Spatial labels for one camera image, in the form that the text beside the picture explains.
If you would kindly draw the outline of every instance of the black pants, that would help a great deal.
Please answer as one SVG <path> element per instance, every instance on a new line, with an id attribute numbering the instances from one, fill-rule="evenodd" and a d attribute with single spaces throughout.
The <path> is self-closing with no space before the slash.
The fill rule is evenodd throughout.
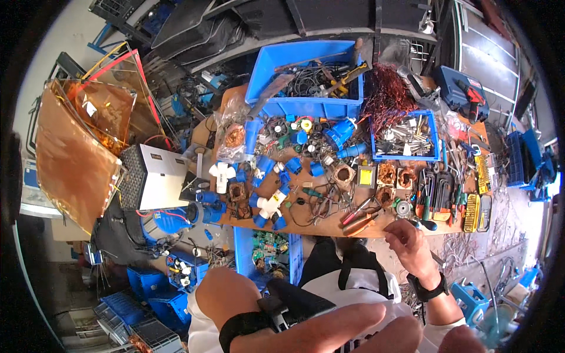
<path id="1" fill-rule="evenodd" d="M 299 287 L 310 282 L 311 280 L 328 274 L 333 271 L 341 270 L 344 264 L 350 265 L 350 268 L 372 269 L 377 272 L 382 271 L 382 267 L 377 262 L 374 252 L 361 245 L 355 244 L 344 252 L 344 262 L 336 254 L 336 244 L 331 238 L 323 238 L 316 242 L 312 253 L 304 263 L 302 277 Z"/>

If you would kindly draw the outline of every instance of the black strap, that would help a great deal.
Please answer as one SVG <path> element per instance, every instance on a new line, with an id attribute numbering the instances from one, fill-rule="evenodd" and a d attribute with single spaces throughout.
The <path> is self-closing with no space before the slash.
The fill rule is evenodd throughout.
<path id="1" fill-rule="evenodd" d="M 220 346 L 224 353 L 229 353 L 232 341 L 237 336 L 255 333 L 271 327 L 269 316 L 261 311 L 244 312 L 231 317 L 220 330 Z"/>
<path id="2" fill-rule="evenodd" d="M 385 271 L 384 271 L 383 267 L 377 261 L 376 254 L 373 251 L 371 251 L 370 254 L 371 254 L 371 260 L 372 260 L 371 262 L 373 262 L 373 264 L 371 266 L 372 268 L 370 268 L 370 269 L 374 269 L 375 272 L 377 273 L 377 277 L 379 278 L 379 291 L 378 291 L 378 293 L 380 295 L 384 296 L 386 299 L 393 299 L 394 294 L 389 295 L 388 281 L 386 280 L 386 275 L 385 275 Z M 341 271 L 340 271 L 340 276 L 337 280 L 337 286 L 340 288 L 340 290 L 345 290 L 345 285 L 347 284 L 347 280 L 349 279 L 350 273 L 351 273 L 351 262 L 348 259 L 344 259 L 344 262 L 343 262 L 343 265 L 342 265 Z"/>

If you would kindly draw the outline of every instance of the copper wire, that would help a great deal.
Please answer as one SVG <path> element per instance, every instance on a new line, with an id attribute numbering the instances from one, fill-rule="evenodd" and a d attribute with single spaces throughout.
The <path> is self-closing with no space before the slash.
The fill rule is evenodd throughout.
<path id="1" fill-rule="evenodd" d="M 393 66 L 375 63 L 366 78 L 370 95 L 359 117 L 371 118 L 375 136 L 379 137 L 384 128 L 399 123 L 406 113 L 418 109 Z"/>

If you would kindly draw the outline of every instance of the grey plastic crate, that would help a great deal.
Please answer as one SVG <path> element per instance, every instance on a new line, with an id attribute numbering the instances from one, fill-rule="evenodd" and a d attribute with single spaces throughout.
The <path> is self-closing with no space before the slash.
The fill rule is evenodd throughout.
<path id="1" fill-rule="evenodd" d="M 179 335 L 157 319 L 132 325 L 131 330 L 132 334 L 138 335 L 153 353 L 186 353 Z"/>
<path id="2" fill-rule="evenodd" d="M 100 326 L 110 332 L 120 344 L 128 342 L 128 330 L 125 323 L 106 303 L 101 303 L 94 308 L 94 313 L 98 317 Z"/>

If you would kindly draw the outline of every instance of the wrist strap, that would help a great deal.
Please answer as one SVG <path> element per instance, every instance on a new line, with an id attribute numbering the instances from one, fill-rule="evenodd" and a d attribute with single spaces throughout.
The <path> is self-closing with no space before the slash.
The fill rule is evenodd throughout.
<path id="1" fill-rule="evenodd" d="M 416 296 L 423 303 L 427 303 L 430 299 L 433 299 L 442 293 L 449 295 L 449 291 L 447 288 L 447 281 L 442 272 L 440 272 L 440 278 L 441 278 L 440 284 L 438 284 L 438 286 L 434 290 L 427 290 L 426 288 L 422 287 L 422 285 L 420 284 L 420 280 L 418 280 L 418 278 L 414 276 L 412 273 L 409 273 L 406 276 L 406 280 L 412 287 L 413 291 L 416 293 Z"/>
<path id="2" fill-rule="evenodd" d="M 229 347 L 237 336 L 245 336 L 262 329 L 271 327 L 271 321 L 264 312 L 253 311 L 237 314 L 225 322 L 220 331 L 220 345 L 224 353 L 229 353 Z"/>

